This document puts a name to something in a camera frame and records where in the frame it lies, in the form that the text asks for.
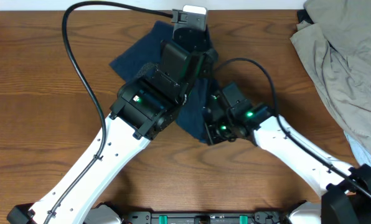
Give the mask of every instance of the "wood grain surface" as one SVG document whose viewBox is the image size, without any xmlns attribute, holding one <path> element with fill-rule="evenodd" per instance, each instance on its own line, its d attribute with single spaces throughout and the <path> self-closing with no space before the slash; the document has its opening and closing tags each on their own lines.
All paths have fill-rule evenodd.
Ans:
<svg viewBox="0 0 371 224">
<path fill-rule="evenodd" d="M 100 129 L 96 109 L 62 43 L 63 12 L 0 12 L 0 223 L 38 201 Z M 108 64 L 166 18 L 131 11 L 76 11 L 68 33 L 76 59 L 107 115 L 124 81 Z M 355 164 L 289 41 L 296 11 L 210 11 L 220 61 L 247 57 L 271 73 L 281 114 L 332 155 Z M 271 104 L 264 75 L 235 62 L 217 74 L 254 102 Z M 123 210 L 250 211 L 319 199 L 279 159 L 246 141 L 208 147 L 176 124 L 131 160 L 99 198 Z"/>
</svg>

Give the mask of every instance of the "cable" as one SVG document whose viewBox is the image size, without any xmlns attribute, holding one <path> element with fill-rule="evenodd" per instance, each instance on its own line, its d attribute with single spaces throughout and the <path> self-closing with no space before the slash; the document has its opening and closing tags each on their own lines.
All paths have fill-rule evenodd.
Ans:
<svg viewBox="0 0 371 224">
<path fill-rule="evenodd" d="M 288 130 L 286 130 L 284 128 L 284 126 L 282 125 L 282 123 L 280 121 L 280 118 L 279 118 L 278 99 L 277 99 L 277 96 L 276 96 L 276 91 L 275 91 L 273 80 L 271 79 L 271 77 L 270 77 L 269 73 L 266 71 L 266 69 L 263 68 L 263 66 L 261 66 L 258 62 L 254 61 L 254 60 L 251 60 L 251 59 L 248 59 L 248 58 L 233 58 L 233 59 L 227 60 L 226 62 L 224 62 L 221 65 L 219 65 L 214 71 L 216 72 L 216 71 L 220 70 L 221 68 L 223 68 L 224 66 L 228 65 L 229 63 L 232 63 L 232 62 L 235 62 L 235 61 L 246 61 L 246 62 L 250 62 L 250 63 L 256 65 L 258 68 L 260 68 L 260 70 L 266 75 L 266 77 L 268 79 L 268 82 L 270 83 L 270 88 L 271 88 L 271 92 L 272 92 L 272 95 L 273 95 L 274 115 L 275 115 L 275 117 L 277 119 L 278 125 L 280 126 L 281 130 L 285 133 L 285 136 L 288 137 L 290 140 L 292 140 L 292 142 L 294 142 L 295 145 L 297 145 L 298 147 L 300 147 L 305 153 L 309 154 L 315 160 L 317 160 L 318 162 L 320 162 L 321 164 L 323 164 L 324 166 L 326 166 L 329 170 L 331 170 L 334 173 L 336 173 L 337 175 L 341 176 L 343 179 L 345 179 L 350 184 L 352 184 L 357 190 L 359 190 L 365 196 L 367 196 L 368 198 L 371 199 L 371 193 L 370 192 L 366 191 L 357 182 L 355 182 L 354 180 L 350 179 L 349 176 L 347 176 L 346 174 L 344 174 L 338 168 L 334 167 L 334 165 L 328 163 L 323 158 L 315 155 L 315 153 L 313 153 L 312 151 L 310 151 L 309 149 L 307 149 L 306 147 L 304 147 L 300 142 L 298 142 L 297 140 L 295 140 L 295 138 L 292 137 L 291 133 Z"/>
<path fill-rule="evenodd" d="M 155 11 L 155 10 L 143 9 L 143 8 L 134 7 L 134 6 L 128 6 L 128 5 L 120 4 L 120 3 L 116 3 L 116 2 L 106 2 L 106 1 L 86 1 L 86 2 L 80 2 L 80 3 L 76 3 L 76 4 L 72 5 L 72 6 L 70 6 L 65 11 L 65 13 L 63 15 L 63 18 L 62 18 L 62 38 L 63 38 L 63 44 L 65 46 L 65 50 L 68 53 L 69 59 L 72 62 L 73 67 L 76 70 L 76 73 L 78 74 L 80 80 L 82 81 L 82 83 L 85 86 L 88 94 L 90 95 L 90 98 L 92 99 L 94 105 L 96 106 L 96 109 L 97 109 L 97 112 L 98 112 L 98 116 L 99 116 L 100 121 L 101 121 L 102 138 L 101 138 L 100 148 L 98 149 L 97 153 L 93 156 L 93 159 L 84 168 L 84 170 L 81 171 L 81 173 L 78 175 L 78 177 L 69 185 L 69 187 L 61 195 L 61 197 L 57 200 L 57 202 L 52 207 L 52 209 L 47 212 L 48 215 L 47 215 L 47 217 L 46 217 L 46 219 L 44 221 L 44 224 L 48 224 L 48 222 L 50 221 L 50 219 L 55 215 L 55 211 L 61 205 L 61 203 L 64 200 L 64 198 L 69 194 L 69 192 L 74 188 L 74 186 L 79 182 L 79 180 L 87 173 L 87 171 L 90 169 L 90 167 L 97 160 L 101 160 L 101 154 L 102 154 L 102 152 L 104 150 L 104 146 L 105 146 L 105 143 L 106 143 L 106 124 L 105 124 L 105 117 L 104 117 L 103 110 L 101 109 L 101 106 L 98 103 L 98 100 L 97 100 L 97 98 L 96 98 L 96 96 L 95 96 L 92 88 L 90 87 L 90 85 L 86 81 L 85 76 L 83 75 L 82 71 L 80 70 L 78 63 L 75 60 L 75 57 L 73 56 L 73 53 L 72 53 L 72 50 L 71 50 L 71 46 L 70 46 L 69 40 L 68 40 L 68 33 L 67 33 L 67 22 L 68 22 L 68 17 L 70 15 L 70 13 L 72 11 L 74 11 L 76 8 L 79 8 L 79 7 L 82 7 L 82 6 L 92 6 L 92 5 L 104 5 L 104 6 L 122 7 L 122 8 L 125 8 L 125 9 L 131 9 L 131 10 L 138 11 L 138 12 L 146 12 L 146 13 L 150 13 L 150 14 L 155 14 L 155 15 L 159 15 L 159 16 L 165 16 L 165 17 L 168 17 L 168 18 L 172 18 L 172 15 L 171 14 L 168 14 L 168 13 L 165 13 L 165 12 L 159 12 L 159 11 Z"/>
</svg>

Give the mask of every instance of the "white background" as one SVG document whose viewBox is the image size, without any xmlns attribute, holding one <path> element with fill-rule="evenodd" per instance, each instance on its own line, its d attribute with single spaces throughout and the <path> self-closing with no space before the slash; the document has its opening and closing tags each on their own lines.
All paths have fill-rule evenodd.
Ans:
<svg viewBox="0 0 371 224">
<path fill-rule="evenodd" d="M 66 10 L 84 0 L 0 0 L 0 10 Z M 306 0 L 111 0 L 147 9 L 182 9 L 191 4 L 214 9 L 302 9 Z M 82 9 L 118 9 L 116 7 L 88 6 Z"/>
</svg>

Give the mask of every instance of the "dark blue fabric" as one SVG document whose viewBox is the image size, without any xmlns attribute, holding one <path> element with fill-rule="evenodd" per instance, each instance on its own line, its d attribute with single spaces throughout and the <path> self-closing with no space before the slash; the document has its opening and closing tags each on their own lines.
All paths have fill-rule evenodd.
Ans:
<svg viewBox="0 0 371 224">
<path fill-rule="evenodd" d="M 137 41 L 125 53 L 110 63 L 111 68 L 124 81 L 128 82 L 138 73 L 140 68 L 148 63 L 161 61 L 161 41 L 172 40 L 173 26 L 157 21 L 151 32 Z M 215 88 L 217 81 L 212 80 L 211 87 Z M 191 136 L 205 142 L 205 126 L 202 108 L 206 104 L 208 79 L 201 78 L 196 81 L 194 88 L 182 107 L 176 123 Z"/>
</svg>

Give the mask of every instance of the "beige fabric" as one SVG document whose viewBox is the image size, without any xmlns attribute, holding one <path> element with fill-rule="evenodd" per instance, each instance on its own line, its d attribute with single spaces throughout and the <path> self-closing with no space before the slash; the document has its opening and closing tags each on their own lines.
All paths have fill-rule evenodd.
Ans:
<svg viewBox="0 0 371 224">
<path fill-rule="evenodd" d="M 291 41 L 328 112 L 371 153 L 371 0 L 304 7 L 314 24 L 299 24 Z"/>
</svg>

